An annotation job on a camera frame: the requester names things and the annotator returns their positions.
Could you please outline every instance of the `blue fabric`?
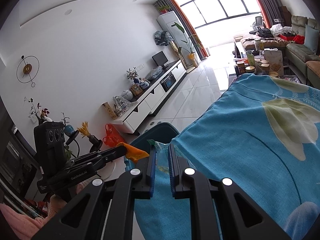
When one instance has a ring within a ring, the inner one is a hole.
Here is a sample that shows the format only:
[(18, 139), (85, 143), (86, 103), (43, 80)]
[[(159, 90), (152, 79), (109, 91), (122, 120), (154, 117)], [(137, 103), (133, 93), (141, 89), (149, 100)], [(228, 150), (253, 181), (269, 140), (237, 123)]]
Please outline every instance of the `blue fabric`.
[[(207, 178), (233, 179), (284, 228), (289, 215), (303, 202), (320, 206), (320, 140), (304, 143), (306, 159), (298, 160), (276, 137), (262, 103), (294, 98), (319, 110), (320, 91), (307, 90), (295, 93), (268, 76), (241, 75), (172, 143)], [(315, 125), (319, 130), (320, 123)], [(145, 239), (191, 239), (188, 201), (172, 198), (169, 176), (159, 171), (154, 199), (136, 202)]]
[(308, 233), (319, 213), (320, 208), (316, 204), (303, 203), (288, 217), (284, 231), (292, 240), (301, 240)]

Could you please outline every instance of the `orange curtain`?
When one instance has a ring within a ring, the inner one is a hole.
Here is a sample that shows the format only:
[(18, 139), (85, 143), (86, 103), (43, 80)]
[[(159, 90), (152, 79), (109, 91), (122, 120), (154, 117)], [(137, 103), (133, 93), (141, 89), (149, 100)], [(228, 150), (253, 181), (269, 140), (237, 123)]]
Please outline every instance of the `orange curtain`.
[(264, 22), (265, 22), (265, 24), (266, 24), (266, 27), (267, 27), (267, 28), (271, 28), (272, 25), (271, 25), (271, 23), (269, 22), (269, 19), (268, 19), (268, 17), (267, 17), (266, 12), (265, 12), (265, 8), (264, 8), (263, 5), (261, 4), (260, 0), (257, 0), (257, 3), (258, 3), (258, 5), (259, 5), (259, 7), (260, 7), (260, 10), (261, 10), (261, 13), (262, 13)]

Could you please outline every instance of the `orange plastic bag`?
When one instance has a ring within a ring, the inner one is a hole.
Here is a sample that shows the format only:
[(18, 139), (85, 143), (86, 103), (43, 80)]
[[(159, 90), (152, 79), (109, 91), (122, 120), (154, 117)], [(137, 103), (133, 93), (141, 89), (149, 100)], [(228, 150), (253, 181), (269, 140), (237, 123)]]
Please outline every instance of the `orange plastic bag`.
[(106, 124), (105, 128), (107, 133), (107, 136), (103, 138), (103, 142), (105, 145), (113, 148), (116, 147), (119, 142), (126, 143), (124, 138), (119, 134), (119, 132), (116, 130), (116, 128), (113, 127), (112, 124)]

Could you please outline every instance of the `white drawer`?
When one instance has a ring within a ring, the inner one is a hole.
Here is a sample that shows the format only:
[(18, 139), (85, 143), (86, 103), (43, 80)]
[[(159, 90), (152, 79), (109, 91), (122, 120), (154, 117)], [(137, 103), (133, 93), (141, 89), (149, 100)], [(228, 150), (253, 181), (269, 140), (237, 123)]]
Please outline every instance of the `white drawer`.
[(174, 75), (175, 79), (178, 80), (178, 78), (181, 76), (182, 73), (184, 73), (186, 70), (184, 69), (182, 63), (179, 63), (173, 70), (172, 74)]
[(145, 101), (147, 102), (150, 109), (154, 108), (159, 100), (165, 95), (165, 91), (161, 84), (157, 85), (154, 90), (147, 95)]
[(145, 117), (150, 113), (150, 111), (150, 107), (148, 106), (146, 101), (143, 100), (127, 117), (126, 121), (134, 130), (136, 130), (141, 122), (145, 119)]

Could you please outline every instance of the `wall clock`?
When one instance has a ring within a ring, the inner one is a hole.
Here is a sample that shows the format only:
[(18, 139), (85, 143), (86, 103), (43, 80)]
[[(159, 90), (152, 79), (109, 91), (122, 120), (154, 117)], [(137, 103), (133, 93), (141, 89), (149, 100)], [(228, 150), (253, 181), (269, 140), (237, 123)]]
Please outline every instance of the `wall clock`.
[(17, 79), (23, 84), (31, 82), (31, 87), (35, 87), (36, 83), (33, 82), (33, 79), (39, 71), (39, 60), (35, 56), (22, 56), (21, 58), (17, 67)]

